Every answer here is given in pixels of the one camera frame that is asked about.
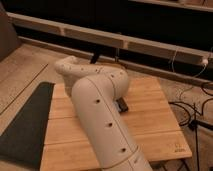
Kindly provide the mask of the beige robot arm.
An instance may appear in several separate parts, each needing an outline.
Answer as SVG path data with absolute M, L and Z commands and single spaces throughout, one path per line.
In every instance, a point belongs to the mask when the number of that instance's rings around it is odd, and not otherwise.
M 74 110 L 102 171 L 153 171 L 131 136 L 114 102 L 129 88 L 129 76 L 121 68 L 79 64 L 75 56 L 55 63 Z

